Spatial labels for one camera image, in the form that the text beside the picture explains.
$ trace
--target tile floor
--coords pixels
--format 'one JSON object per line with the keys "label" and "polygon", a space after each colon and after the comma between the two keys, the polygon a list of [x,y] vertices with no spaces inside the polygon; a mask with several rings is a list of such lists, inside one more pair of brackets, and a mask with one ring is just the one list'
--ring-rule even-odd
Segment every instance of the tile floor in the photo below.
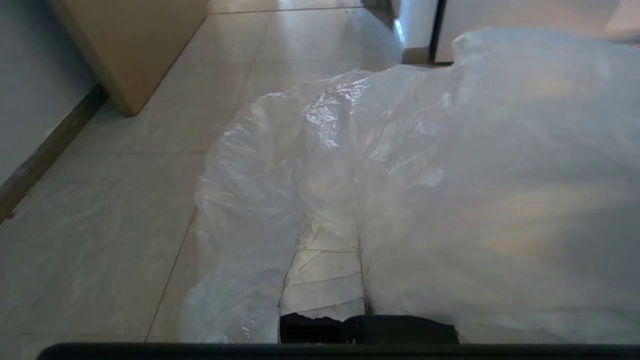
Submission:
{"label": "tile floor", "polygon": [[0,359],[60,341],[183,340],[184,296],[217,258],[193,231],[204,153],[258,96],[395,65],[380,19],[213,14],[137,117],[105,104],[0,226]]}

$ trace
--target baseboard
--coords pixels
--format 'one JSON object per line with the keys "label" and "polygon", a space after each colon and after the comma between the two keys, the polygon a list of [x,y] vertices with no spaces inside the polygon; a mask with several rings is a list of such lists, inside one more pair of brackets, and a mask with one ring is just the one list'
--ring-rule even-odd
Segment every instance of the baseboard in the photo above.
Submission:
{"label": "baseboard", "polygon": [[31,157],[0,186],[0,224],[12,217],[13,209],[29,189],[36,185],[108,97],[102,85],[92,88]]}
{"label": "baseboard", "polygon": [[399,52],[400,63],[402,64],[427,64],[429,63],[429,47],[406,47],[404,34],[400,21],[394,20],[394,36]]}

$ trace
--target white plastic bag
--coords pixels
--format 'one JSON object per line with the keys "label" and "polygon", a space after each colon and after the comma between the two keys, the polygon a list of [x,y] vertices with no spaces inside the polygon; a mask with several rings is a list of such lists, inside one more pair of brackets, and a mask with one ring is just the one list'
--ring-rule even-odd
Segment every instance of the white plastic bag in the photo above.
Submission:
{"label": "white plastic bag", "polygon": [[454,45],[451,68],[349,73],[237,119],[196,196],[225,255],[186,340],[276,341],[311,218],[357,238],[375,313],[471,342],[640,342],[640,53],[512,29]]}

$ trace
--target crumpled plastic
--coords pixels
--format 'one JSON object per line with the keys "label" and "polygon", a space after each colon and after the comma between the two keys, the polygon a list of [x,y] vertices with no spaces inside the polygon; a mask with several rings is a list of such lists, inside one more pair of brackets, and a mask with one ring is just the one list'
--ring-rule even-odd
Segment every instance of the crumpled plastic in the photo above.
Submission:
{"label": "crumpled plastic", "polygon": [[476,343],[640,342],[640,52],[515,29],[454,48],[452,67],[352,72],[236,118],[196,195],[224,255],[186,340],[276,342],[311,218],[357,238],[375,313]]}

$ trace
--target floor tile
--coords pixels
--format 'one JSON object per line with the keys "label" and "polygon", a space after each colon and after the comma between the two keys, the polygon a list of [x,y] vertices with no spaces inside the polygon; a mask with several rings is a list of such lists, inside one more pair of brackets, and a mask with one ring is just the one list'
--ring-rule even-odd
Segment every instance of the floor tile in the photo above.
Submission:
{"label": "floor tile", "polygon": [[360,0],[212,0],[209,3],[209,12],[272,12],[357,6],[360,6]]}
{"label": "floor tile", "polygon": [[382,59],[351,61],[278,61],[255,63],[244,84],[237,110],[258,97],[271,92],[282,92],[293,85],[319,81],[347,71],[360,69],[381,71],[395,65]]}
{"label": "floor tile", "polygon": [[271,13],[210,15],[175,66],[251,62]]}
{"label": "floor tile", "polygon": [[108,101],[67,152],[206,151],[230,120],[249,65],[174,67],[136,117]]}
{"label": "floor tile", "polygon": [[4,339],[6,348],[0,359],[35,360],[40,351],[58,343],[139,343],[144,339],[144,336],[15,335]]}
{"label": "floor tile", "polygon": [[220,251],[213,241],[207,243],[198,240],[196,221],[191,225],[180,250],[147,341],[185,341],[182,331],[185,298],[189,290],[218,266]]}
{"label": "floor tile", "polygon": [[57,261],[14,329],[146,335],[195,210],[202,169],[201,154],[60,158],[0,231],[3,243],[31,244],[24,261]]}
{"label": "floor tile", "polygon": [[388,17],[365,8],[276,12],[256,61],[381,58],[389,36]]}

